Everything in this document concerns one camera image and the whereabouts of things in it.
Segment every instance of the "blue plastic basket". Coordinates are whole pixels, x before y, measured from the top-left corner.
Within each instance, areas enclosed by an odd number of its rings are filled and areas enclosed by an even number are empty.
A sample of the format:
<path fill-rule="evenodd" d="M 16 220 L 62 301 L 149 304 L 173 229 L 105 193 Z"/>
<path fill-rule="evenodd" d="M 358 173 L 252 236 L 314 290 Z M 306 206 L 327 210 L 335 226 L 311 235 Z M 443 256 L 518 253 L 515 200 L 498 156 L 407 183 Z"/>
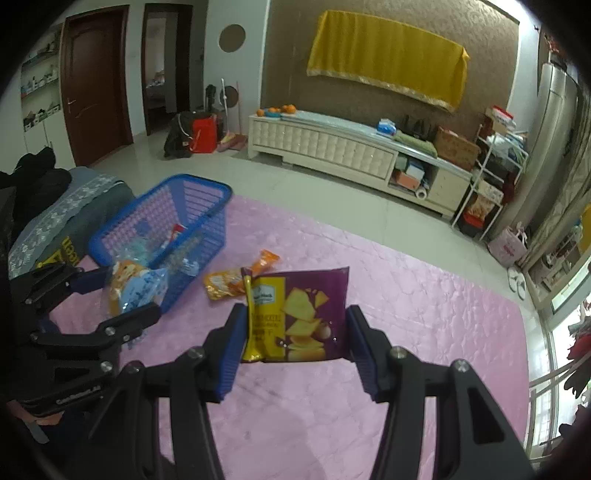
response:
<path fill-rule="evenodd" d="M 199 271 L 226 243 L 225 206 L 232 189 L 223 183 L 175 175 L 126 205 L 89 242 L 89 252 L 99 265 L 112 265 L 118 252 L 134 238 L 149 238 L 162 245 L 175 223 L 186 227 L 164 249 L 155 248 L 149 268 L 168 270 L 168 290 L 160 306 L 166 312 L 195 276 L 183 272 L 183 262 Z"/>

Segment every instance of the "yellow curtain with fringe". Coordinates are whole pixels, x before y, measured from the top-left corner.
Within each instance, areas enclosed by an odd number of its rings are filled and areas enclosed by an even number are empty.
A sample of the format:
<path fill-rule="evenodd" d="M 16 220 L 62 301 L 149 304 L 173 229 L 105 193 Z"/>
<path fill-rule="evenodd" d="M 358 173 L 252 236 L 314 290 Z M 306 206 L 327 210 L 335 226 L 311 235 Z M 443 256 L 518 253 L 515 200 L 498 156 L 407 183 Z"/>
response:
<path fill-rule="evenodd" d="M 412 25 L 327 10 L 308 60 L 308 76 L 354 80 L 454 112 L 467 76 L 466 49 Z"/>

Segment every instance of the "pink tablecloth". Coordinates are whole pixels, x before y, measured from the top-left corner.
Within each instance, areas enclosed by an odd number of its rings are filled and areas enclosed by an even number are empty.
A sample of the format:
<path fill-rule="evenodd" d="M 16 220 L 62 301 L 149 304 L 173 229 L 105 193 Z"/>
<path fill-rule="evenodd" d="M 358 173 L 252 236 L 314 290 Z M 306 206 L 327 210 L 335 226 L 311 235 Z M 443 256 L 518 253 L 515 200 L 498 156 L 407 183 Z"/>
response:
<path fill-rule="evenodd" d="M 350 265 L 348 304 L 359 304 L 392 344 L 448 365 L 466 358 L 490 389 L 520 439 L 525 435 L 528 366 L 517 305 L 447 271 L 310 218 L 236 196 L 227 207 L 228 243 L 208 270 L 248 265 L 262 248 L 278 269 Z M 90 259 L 83 266 L 92 265 Z M 233 300 L 209 303 L 200 280 L 148 329 L 122 362 L 171 361 L 224 323 Z M 64 332 L 92 331 L 99 294 L 75 295 L 53 312 Z M 434 404 L 428 402 L 421 479 L 431 477 Z M 161 402 L 161 447 L 171 456 L 167 401 Z M 241 365 L 232 392 L 209 407 L 229 480 L 368 478 L 387 406 L 363 393 L 354 364 Z"/>

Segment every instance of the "red bin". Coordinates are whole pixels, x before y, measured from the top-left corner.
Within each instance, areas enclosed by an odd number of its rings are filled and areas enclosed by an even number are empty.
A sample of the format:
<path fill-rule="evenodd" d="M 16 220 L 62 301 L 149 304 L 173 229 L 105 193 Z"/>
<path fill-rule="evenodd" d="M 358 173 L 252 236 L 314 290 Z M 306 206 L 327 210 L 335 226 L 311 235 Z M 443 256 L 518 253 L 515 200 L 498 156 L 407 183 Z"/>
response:
<path fill-rule="evenodd" d="M 217 147 L 216 121 L 213 116 L 193 121 L 193 139 L 189 150 L 193 153 L 211 153 Z"/>

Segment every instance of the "purple snack package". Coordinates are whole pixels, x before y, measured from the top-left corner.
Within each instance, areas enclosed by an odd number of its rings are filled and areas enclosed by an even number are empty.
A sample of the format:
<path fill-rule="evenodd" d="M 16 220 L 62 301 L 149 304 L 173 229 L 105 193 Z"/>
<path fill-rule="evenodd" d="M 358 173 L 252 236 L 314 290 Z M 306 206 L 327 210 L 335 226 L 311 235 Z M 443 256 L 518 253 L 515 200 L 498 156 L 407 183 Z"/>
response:
<path fill-rule="evenodd" d="M 349 267 L 253 277 L 242 269 L 248 301 L 247 362 L 305 362 L 348 355 L 345 302 Z"/>

